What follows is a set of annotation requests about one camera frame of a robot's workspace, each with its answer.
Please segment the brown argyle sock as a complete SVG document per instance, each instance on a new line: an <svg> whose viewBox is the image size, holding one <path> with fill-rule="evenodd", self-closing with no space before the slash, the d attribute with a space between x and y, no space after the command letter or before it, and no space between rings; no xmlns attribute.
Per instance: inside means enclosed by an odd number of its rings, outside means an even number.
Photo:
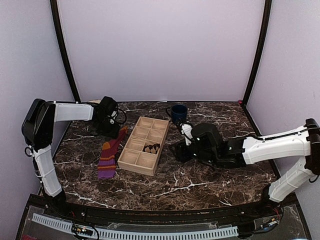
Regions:
<svg viewBox="0 0 320 240"><path fill-rule="evenodd" d="M156 155L158 153L160 147L161 147L161 145L159 143L146 145L143 148L143 152Z"/></svg>

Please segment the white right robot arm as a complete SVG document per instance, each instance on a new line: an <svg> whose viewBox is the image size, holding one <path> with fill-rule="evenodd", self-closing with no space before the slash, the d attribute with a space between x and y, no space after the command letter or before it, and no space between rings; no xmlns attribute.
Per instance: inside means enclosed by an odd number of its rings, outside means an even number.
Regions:
<svg viewBox="0 0 320 240"><path fill-rule="evenodd" d="M211 123L192 125L180 118L174 124L184 140L173 144L172 152L182 163L195 158L212 168L235 169L265 160L299 157L290 170L263 189L263 202L280 203L307 180L320 174L320 126L313 118L286 132L226 141Z"/></svg>

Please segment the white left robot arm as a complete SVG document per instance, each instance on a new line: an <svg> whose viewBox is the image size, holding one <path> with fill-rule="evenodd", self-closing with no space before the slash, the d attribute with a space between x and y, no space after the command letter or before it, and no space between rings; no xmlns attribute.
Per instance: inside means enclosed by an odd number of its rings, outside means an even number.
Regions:
<svg viewBox="0 0 320 240"><path fill-rule="evenodd" d="M57 206L66 202L65 192L58 180L52 157L54 124L69 121L92 121L94 132L115 139L121 123L117 121L120 108L111 97L100 102L71 103L45 101L36 98L23 121L21 132L27 147L25 154L33 158L36 176L44 194Z"/></svg>

